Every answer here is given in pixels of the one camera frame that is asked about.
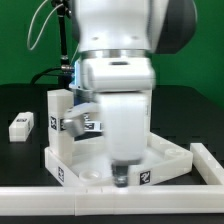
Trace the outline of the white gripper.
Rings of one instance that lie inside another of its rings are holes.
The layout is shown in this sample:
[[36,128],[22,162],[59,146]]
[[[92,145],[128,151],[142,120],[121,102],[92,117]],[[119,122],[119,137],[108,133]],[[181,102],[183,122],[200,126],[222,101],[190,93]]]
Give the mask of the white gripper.
[[121,186],[128,186],[128,165],[139,164],[146,148],[146,119],[155,73],[147,58],[95,58],[81,64],[83,85],[99,106],[106,149],[121,166]]

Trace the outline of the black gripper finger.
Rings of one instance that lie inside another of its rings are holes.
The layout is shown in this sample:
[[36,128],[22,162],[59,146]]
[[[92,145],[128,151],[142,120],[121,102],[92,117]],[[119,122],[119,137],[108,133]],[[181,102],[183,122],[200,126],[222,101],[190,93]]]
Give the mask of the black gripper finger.
[[117,165],[114,163],[111,164],[111,169],[112,169],[112,176],[113,176],[113,182],[115,186],[119,187],[120,185],[120,180],[119,180],[119,168]]

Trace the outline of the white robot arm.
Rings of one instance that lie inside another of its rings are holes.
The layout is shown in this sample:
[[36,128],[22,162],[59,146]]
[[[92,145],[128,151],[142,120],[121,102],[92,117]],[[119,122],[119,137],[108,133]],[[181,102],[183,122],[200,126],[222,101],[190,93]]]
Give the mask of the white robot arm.
[[111,160],[113,182],[126,187],[128,168],[146,148],[149,93],[155,71],[149,54],[175,54],[193,37],[194,0],[71,0],[81,80],[94,94]]

